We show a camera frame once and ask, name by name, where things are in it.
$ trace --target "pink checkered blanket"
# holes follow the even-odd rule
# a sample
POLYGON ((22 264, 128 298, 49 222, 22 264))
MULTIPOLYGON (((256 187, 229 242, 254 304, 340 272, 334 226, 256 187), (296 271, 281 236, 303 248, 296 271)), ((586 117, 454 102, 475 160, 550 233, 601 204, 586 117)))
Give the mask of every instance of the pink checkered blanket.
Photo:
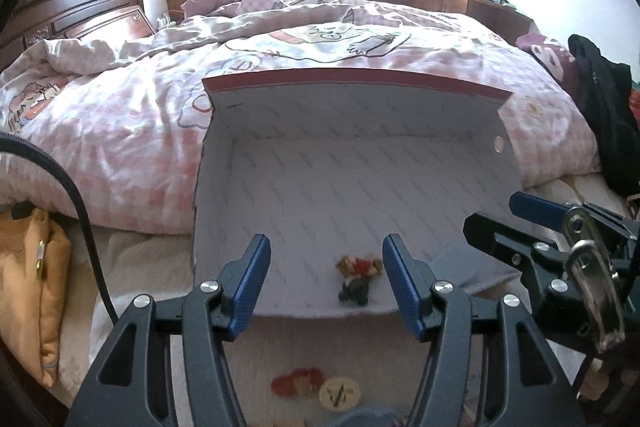
MULTIPOLYGON (((363 0, 206 0, 154 37, 41 41, 0 74, 1 124, 50 153, 96 225, 191 233, 206 76, 277 68, 392 68, 510 90, 500 110, 525 186, 598 168, 569 96, 536 61, 458 14, 363 0)), ((73 216, 37 167, 0 157, 0 203, 31 200, 73 216)))

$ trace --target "black cable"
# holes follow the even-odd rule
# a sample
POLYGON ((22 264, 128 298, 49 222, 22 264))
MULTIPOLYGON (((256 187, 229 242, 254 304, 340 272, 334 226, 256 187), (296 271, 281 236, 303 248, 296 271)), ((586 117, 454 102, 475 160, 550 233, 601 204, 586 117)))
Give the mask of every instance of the black cable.
POLYGON ((102 273, 102 266, 100 265, 100 258, 98 258, 98 250, 95 246, 94 232, 91 228, 91 222, 89 221, 89 214, 84 206, 84 201, 80 195, 80 191, 71 177, 66 173, 65 169, 60 166, 51 156, 42 151, 33 144, 27 142, 27 140, 14 136, 13 134, 0 132, 0 153, 6 152, 15 156, 20 156, 32 163, 35 163, 38 167, 45 169, 51 174, 62 188, 66 190, 66 193, 71 199, 71 203, 78 214, 78 221, 80 221, 80 228, 82 229, 82 235, 84 236, 84 243, 86 244, 87 252, 89 253, 89 261, 91 262, 91 268, 94 271, 95 283, 98 286, 98 292, 102 299, 102 304, 107 309, 107 314, 111 319, 111 322, 115 324, 118 321, 118 314, 116 313, 109 291, 107 290, 107 283, 104 280, 104 274, 102 273))

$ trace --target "toy figure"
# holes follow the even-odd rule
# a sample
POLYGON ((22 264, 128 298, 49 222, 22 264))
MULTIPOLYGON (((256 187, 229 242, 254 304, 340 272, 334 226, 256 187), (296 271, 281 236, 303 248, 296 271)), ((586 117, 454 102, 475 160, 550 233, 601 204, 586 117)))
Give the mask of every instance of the toy figure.
POLYGON ((382 273, 382 261, 346 255, 335 267, 344 277, 338 294, 340 302, 351 300, 359 306, 365 306, 369 302, 369 281, 382 273))

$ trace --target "small hole in box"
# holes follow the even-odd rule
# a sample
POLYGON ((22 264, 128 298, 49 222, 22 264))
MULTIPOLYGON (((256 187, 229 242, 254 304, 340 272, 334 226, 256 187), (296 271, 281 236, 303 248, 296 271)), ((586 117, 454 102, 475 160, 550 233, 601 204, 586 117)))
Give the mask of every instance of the small hole in box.
POLYGON ((502 136, 496 136, 494 140, 495 152, 500 153, 504 151, 504 138, 502 136))

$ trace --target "small figurine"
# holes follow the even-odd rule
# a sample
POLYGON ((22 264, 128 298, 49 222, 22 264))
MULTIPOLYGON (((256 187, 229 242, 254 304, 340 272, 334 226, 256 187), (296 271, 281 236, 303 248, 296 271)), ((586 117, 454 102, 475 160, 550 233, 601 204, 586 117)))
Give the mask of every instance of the small figurine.
POLYGON ((369 302, 369 281, 382 273, 382 261, 346 255, 335 267, 344 277, 338 294, 340 302, 351 300, 359 306, 365 306, 369 302))
POLYGON ((351 280, 348 285, 343 282, 342 290, 338 293, 338 299, 340 299, 340 302, 355 301, 358 306, 366 306, 369 302, 369 279, 360 277, 359 279, 351 280))
POLYGON ((317 367, 299 367, 271 380, 271 392, 285 397, 314 396, 322 384, 324 375, 317 367))

